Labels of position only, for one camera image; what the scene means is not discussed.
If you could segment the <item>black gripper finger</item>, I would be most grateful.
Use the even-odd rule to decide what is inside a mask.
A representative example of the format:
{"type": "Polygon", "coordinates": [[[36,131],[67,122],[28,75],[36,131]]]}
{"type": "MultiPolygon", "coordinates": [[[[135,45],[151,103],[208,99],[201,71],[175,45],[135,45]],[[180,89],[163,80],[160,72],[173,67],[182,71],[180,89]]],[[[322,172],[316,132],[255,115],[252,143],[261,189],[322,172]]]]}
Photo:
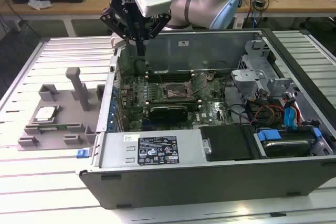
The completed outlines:
{"type": "Polygon", "coordinates": [[[141,17],[141,56],[145,55],[144,42],[155,38],[171,20],[170,14],[159,14],[153,17],[141,17]]]}
{"type": "Polygon", "coordinates": [[[122,39],[135,43],[138,56],[141,56],[141,40],[139,30],[135,25],[135,16],[132,16],[130,6],[121,6],[119,13],[108,7],[100,16],[100,20],[122,39]]]}

